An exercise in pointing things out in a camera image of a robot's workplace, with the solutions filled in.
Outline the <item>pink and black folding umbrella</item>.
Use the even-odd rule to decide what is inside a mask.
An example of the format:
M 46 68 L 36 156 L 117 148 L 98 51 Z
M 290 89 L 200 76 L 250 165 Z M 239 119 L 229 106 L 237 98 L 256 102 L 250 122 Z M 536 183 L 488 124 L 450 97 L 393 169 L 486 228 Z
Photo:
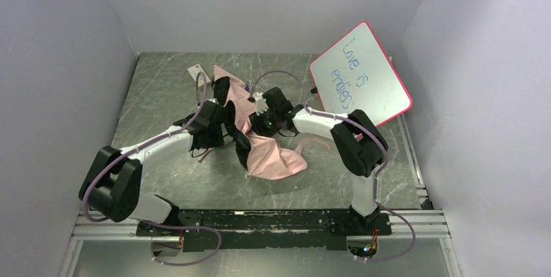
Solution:
M 327 150 L 331 149 L 329 144 L 314 136 L 301 140 L 297 148 L 291 150 L 281 147 L 272 137 L 254 133 L 249 115 L 256 112 L 256 107 L 248 101 L 249 92 L 245 82 L 221 67 L 213 66 L 212 82 L 215 84 L 223 81 L 228 81 L 229 86 L 214 85 L 213 90 L 217 92 L 214 97 L 218 103 L 229 103 L 230 107 L 235 108 L 235 116 L 230 124 L 250 143 L 250 147 L 241 152 L 249 176 L 268 180 L 287 178 L 307 169 L 308 163 L 302 157 L 306 145 L 318 144 Z

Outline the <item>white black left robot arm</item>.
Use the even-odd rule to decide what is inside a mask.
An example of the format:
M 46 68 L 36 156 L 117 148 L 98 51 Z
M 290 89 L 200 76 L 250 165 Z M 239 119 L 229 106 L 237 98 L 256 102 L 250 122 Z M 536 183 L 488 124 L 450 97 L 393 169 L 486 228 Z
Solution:
M 232 101 L 221 106 L 208 100 L 194 114 L 141 143 L 101 148 L 79 191 L 84 215 L 92 222 L 133 218 L 163 228 L 180 226 L 180 209 L 174 203 L 142 192 L 143 175 L 177 155 L 223 146 L 223 130 L 234 121 Z

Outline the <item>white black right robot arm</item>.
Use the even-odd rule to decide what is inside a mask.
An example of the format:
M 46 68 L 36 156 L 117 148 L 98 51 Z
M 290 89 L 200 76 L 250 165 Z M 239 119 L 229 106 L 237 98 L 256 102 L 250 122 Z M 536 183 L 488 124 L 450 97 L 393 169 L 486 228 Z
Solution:
M 250 95 L 248 101 L 255 106 L 250 122 L 258 135 L 271 137 L 290 131 L 332 140 L 352 175 L 352 215 L 365 226 L 375 220 L 381 210 L 377 176 L 387 163 L 388 146 L 364 111 L 332 114 L 303 104 L 293 105 L 278 87 Z

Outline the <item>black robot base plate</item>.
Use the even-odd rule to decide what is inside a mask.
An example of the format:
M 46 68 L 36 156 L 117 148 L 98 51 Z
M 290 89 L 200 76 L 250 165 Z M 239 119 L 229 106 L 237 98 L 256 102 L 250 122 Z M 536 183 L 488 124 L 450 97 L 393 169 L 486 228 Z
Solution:
M 388 236 L 389 216 L 361 217 L 347 209 L 271 209 L 232 211 L 182 209 L 185 230 L 168 230 L 140 221 L 136 235 L 182 238 L 184 252 L 222 249 L 325 248 L 347 250 L 352 237 Z

